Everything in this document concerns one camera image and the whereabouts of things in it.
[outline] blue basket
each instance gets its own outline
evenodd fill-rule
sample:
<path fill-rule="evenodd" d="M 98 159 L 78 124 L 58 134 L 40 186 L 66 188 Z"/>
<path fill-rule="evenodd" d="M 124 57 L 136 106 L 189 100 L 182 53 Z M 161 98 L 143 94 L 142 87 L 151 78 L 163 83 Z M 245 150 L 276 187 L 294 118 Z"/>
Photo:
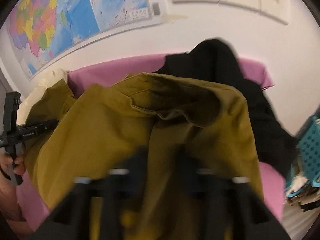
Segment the blue basket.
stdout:
<path fill-rule="evenodd" d="M 291 184 L 292 184 L 293 178 L 294 178 L 294 168 L 293 168 L 293 166 L 291 165 L 289 174 L 288 174 L 287 177 L 285 178 L 285 190 L 286 190 L 286 191 L 290 188 L 290 186 L 291 186 Z"/>
<path fill-rule="evenodd" d="M 312 182 L 313 187 L 320 187 L 317 182 L 320 173 L 320 130 L 316 123 L 317 117 L 312 117 L 312 124 L 298 143 L 302 160 L 303 173 Z"/>

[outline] hand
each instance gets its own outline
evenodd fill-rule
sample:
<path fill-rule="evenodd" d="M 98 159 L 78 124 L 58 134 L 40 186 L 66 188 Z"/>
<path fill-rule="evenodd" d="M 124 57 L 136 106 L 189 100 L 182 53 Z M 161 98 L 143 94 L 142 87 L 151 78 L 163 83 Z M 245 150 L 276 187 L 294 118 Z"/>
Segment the hand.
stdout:
<path fill-rule="evenodd" d="M 13 169 L 13 172 L 20 176 L 22 176 L 26 171 L 26 168 L 24 166 L 24 152 L 25 146 L 22 146 L 20 155 L 14 161 L 14 163 L 18 166 Z M 8 155 L 7 153 L 0 154 L 0 166 L 6 174 L 8 174 L 8 164 L 12 164 L 12 158 L 10 157 L 10 155 Z"/>

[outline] black strap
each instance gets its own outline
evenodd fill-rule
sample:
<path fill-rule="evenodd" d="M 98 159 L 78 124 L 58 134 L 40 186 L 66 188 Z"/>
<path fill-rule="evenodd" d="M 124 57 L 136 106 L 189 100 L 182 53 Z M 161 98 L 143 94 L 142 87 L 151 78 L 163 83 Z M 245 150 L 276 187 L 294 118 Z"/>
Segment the black strap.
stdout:
<path fill-rule="evenodd" d="M 309 211 L 309 210 L 313 210 L 317 207 L 320 207 L 320 200 L 317 200 L 315 202 L 312 202 L 312 203 L 308 203 L 308 204 L 305 204 L 305 205 L 301 205 L 300 204 L 300 208 L 303 209 L 303 212 L 306 212 L 306 211 Z"/>
<path fill-rule="evenodd" d="M 10 176 L 4 172 L 4 170 L 1 168 L 1 166 L 0 166 L 0 171 L 6 179 L 11 180 Z M 18 174 L 15 174 L 15 176 L 16 176 L 17 184 L 21 185 L 22 184 L 22 177 Z"/>

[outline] clothes pile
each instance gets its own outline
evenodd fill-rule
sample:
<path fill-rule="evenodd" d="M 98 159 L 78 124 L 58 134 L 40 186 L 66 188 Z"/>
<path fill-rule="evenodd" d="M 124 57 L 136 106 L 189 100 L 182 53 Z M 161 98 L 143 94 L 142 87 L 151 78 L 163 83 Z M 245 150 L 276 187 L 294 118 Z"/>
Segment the clothes pile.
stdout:
<path fill-rule="evenodd" d="M 291 176 L 287 178 L 287 202 L 298 204 L 305 211 L 320 207 L 320 163 L 318 161 L 320 118 L 311 116 L 305 125 L 298 147 L 299 157 L 292 163 Z"/>
<path fill-rule="evenodd" d="M 143 199 L 121 214 L 130 239 L 196 238 L 196 204 L 174 190 L 174 155 L 181 145 L 222 178 L 248 177 L 261 199 L 258 161 L 285 177 L 297 156 L 296 139 L 220 40 L 166 56 L 156 73 L 131 75 L 110 88 L 93 84 L 79 99 L 61 80 L 32 107 L 26 124 L 49 119 L 59 120 L 57 128 L 26 143 L 25 164 L 50 209 L 75 177 L 104 178 L 147 146 Z M 101 200 L 92 207 L 91 237 L 97 239 Z"/>

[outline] colorful map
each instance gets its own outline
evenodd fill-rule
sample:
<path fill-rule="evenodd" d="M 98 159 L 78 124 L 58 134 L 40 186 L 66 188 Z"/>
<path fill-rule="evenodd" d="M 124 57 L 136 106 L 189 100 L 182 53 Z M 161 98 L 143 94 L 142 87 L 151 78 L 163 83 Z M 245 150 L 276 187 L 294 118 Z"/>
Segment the colorful map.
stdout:
<path fill-rule="evenodd" d="M 7 29 L 27 77 L 80 41 L 149 19 L 148 0 L 20 0 Z"/>

